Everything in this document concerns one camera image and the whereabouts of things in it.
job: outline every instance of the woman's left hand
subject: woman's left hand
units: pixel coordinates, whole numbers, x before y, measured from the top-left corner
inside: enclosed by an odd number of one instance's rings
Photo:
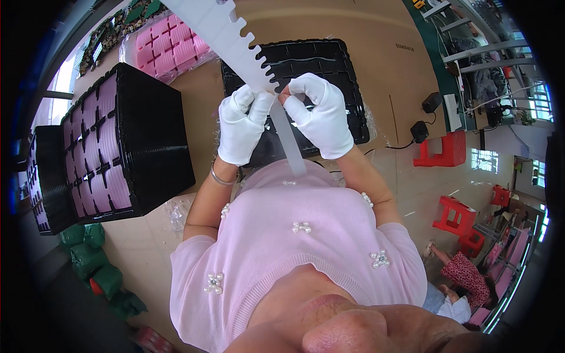
[[[274,95],[254,93],[245,85],[221,102],[218,155],[222,160],[238,167],[249,163],[274,100]]]

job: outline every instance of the green bag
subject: green bag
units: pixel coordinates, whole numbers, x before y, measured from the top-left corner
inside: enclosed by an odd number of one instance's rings
[[[85,243],[71,247],[71,262],[73,270],[82,280],[88,278],[94,270],[110,263],[102,248],[93,248]]]
[[[60,235],[61,243],[66,246],[80,244],[84,241],[84,226],[77,224],[71,225],[69,228],[62,231]]]
[[[110,300],[120,289],[123,276],[118,267],[105,265],[96,272],[92,279],[104,291],[106,298]]]
[[[84,226],[84,242],[91,247],[101,247],[106,239],[106,233],[102,224],[87,224]]]
[[[147,307],[141,299],[130,291],[124,293],[118,290],[108,302],[108,305],[114,315],[123,321],[147,311]]]

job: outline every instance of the red stool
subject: red stool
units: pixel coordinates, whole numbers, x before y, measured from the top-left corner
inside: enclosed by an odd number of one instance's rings
[[[465,163],[466,156],[465,131],[448,132],[441,138],[441,153],[431,158],[428,140],[420,144],[420,159],[414,159],[414,167],[455,167]]]
[[[497,204],[502,207],[508,206],[510,203],[510,190],[507,190],[500,185],[493,186],[494,198],[490,201],[491,204]]]
[[[461,244],[461,251],[463,255],[469,258],[476,258],[483,245],[485,245],[485,237],[476,229],[471,229],[471,233],[468,236],[459,237],[459,244]]]
[[[475,223],[475,214],[477,213],[475,210],[461,203],[461,201],[454,197],[442,196],[440,197],[440,204],[444,205],[444,212],[439,222],[433,222],[432,225],[434,227],[447,230],[460,237],[471,232],[473,223]],[[455,210],[455,218],[453,218],[453,221],[447,220],[450,210]],[[457,223],[459,215],[461,215],[461,221]]]

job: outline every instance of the floor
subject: floor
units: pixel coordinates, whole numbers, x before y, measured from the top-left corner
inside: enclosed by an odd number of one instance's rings
[[[452,195],[477,211],[477,221],[496,210],[489,204],[492,187],[504,187],[512,180],[514,157],[498,155],[493,159],[477,155],[479,135],[466,133],[467,160],[452,168],[414,167],[412,159],[419,157],[419,146],[404,150],[380,149],[367,155],[383,174],[398,201],[404,225],[421,251],[430,239],[438,248],[453,254],[458,248],[457,236],[432,227],[432,221],[440,218],[439,198]],[[430,152],[441,152],[440,139],[431,140]],[[337,170],[331,162],[325,167]],[[169,318],[171,287],[171,252],[182,239],[182,222],[195,194],[175,197],[156,208],[145,217],[103,223],[106,230],[104,250],[110,262],[124,275],[124,287],[136,293],[147,305],[149,312],[130,319],[134,326],[149,325],[171,341],[181,352],[196,351],[178,338]],[[174,206],[179,217],[171,217]],[[426,264],[428,279],[439,283],[441,263],[437,258]]]

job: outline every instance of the worktable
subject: worktable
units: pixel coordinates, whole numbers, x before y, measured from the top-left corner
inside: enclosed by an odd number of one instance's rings
[[[346,43],[364,102],[374,116],[377,136],[359,146],[368,151],[407,145],[412,140],[410,128],[418,120],[433,121],[433,114],[422,110],[422,101],[432,92],[454,93],[438,87],[436,74],[449,74],[441,72],[443,67],[432,66],[430,50],[436,50],[441,61],[437,43],[435,48],[426,48],[409,11],[419,12],[405,3],[413,7],[410,0],[243,0],[236,2],[236,14],[247,21],[242,36],[247,32],[255,35],[252,45],[328,36]],[[99,67],[75,82],[75,99],[118,62],[118,52],[114,48]],[[170,86],[182,95],[196,177],[196,184],[187,192],[194,192],[208,175],[216,153],[218,105],[224,98],[220,63],[208,62],[184,73]],[[452,87],[457,88],[454,77]],[[427,125],[428,138],[446,134],[444,110],[439,108],[436,114],[436,122]]]

